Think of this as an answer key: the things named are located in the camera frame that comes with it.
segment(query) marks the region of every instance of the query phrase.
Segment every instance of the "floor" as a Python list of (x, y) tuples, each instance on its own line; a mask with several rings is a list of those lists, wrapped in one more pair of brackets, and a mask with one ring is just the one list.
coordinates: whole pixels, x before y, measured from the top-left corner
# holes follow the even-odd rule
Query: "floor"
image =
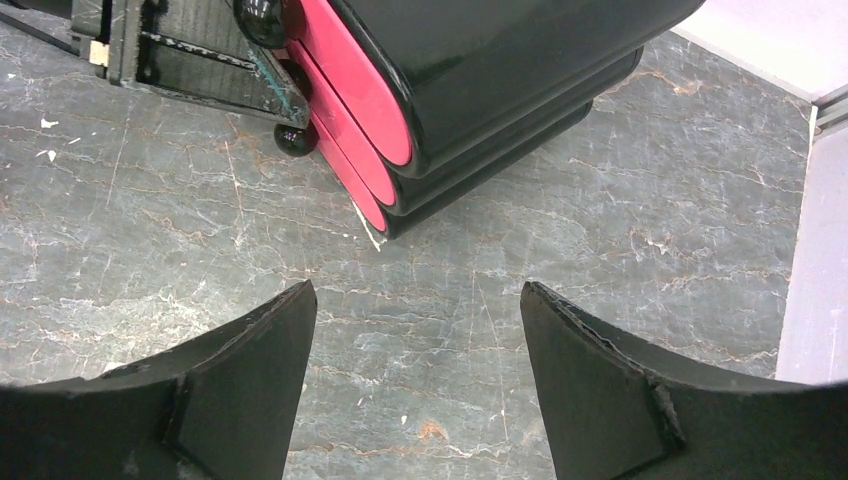
[(281, 157), (261, 121), (113, 87), (5, 26), (0, 92), (0, 382), (96, 376), (311, 278), (286, 478), (541, 479), (526, 279), (774, 374), (809, 108), (673, 34), (583, 123), (379, 250), (320, 156)]

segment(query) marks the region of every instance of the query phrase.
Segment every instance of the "pink drawer front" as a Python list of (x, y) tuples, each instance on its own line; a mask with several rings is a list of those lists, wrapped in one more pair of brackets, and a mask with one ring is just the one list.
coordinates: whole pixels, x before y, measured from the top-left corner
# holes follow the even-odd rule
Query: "pink drawer front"
[(321, 120), (327, 134), (344, 153), (368, 190), (385, 205), (394, 205), (395, 190), (389, 172), (371, 142), (363, 134), (345, 105), (299, 42), (287, 47), (292, 60), (300, 64), (312, 83), (309, 102), (313, 118)]
[(383, 77), (327, 0), (301, 4), (306, 26), (298, 40), (377, 151), (406, 165), (412, 159), (409, 128)]
[(315, 115), (314, 111), (312, 114), (312, 123), (315, 125), (315, 129), (318, 130), (318, 149), (321, 150), (324, 158), (327, 159), (330, 168), (336, 172), (336, 176), (339, 177), (345, 190), (350, 194), (353, 202), (359, 207), (359, 210), (365, 215), (368, 222), (377, 230), (385, 232), (388, 226), (386, 225), (386, 217), (383, 215), (383, 211), (380, 209), (377, 201), (374, 200), (374, 197), (371, 196), (368, 187), (359, 178), (356, 170), (353, 169), (353, 165), (351, 165), (344, 152), (342, 152), (333, 140), (329, 130), (321, 122), (321, 118)]

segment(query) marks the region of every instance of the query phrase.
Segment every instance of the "black round knob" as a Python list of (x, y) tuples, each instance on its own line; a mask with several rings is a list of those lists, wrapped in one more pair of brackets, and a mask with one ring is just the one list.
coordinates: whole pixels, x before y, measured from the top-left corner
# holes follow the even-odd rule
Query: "black round knob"
[(318, 130), (309, 123), (305, 130), (277, 124), (274, 127), (274, 142), (283, 153), (292, 157), (304, 157), (318, 145)]
[(233, 0), (233, 15), (241, 32), (252, 43), (269, 50), (285, 46), (283, 0)]
[(280, 65), (282, 65), (286, 73), (292, 77), (294, 85), (298, 90), (300, 90), (300, 93), (306, 101), (308, 102), (312, 100), (312, 82), (309, 81), (309, 77), (306, 75), (306, 70), (304, 70), (299, 63), (290, 58), (281, 59)]

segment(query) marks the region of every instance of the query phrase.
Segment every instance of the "marble floor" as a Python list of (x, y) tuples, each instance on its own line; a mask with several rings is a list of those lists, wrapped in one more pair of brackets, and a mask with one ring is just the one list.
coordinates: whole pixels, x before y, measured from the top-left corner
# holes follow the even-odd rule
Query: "marble floor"
[(310, 278), (286, 478), (552, 478), (522, 282), (772, 376), (809, 110), (665, 34), (583, 123), (377, 249), (271, 125), (0, 26), (0, 382), (96, 376)]

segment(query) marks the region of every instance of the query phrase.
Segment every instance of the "white wall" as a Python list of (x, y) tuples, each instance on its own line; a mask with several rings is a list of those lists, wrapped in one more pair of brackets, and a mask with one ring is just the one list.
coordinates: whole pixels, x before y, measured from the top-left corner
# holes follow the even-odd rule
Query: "white wall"
[(848, 380), (848, 128), (810, 152), (792, 263), (778, 380)]
[(674, 31), (809, 101), (848, 84), (848, 0), (707, 0)]

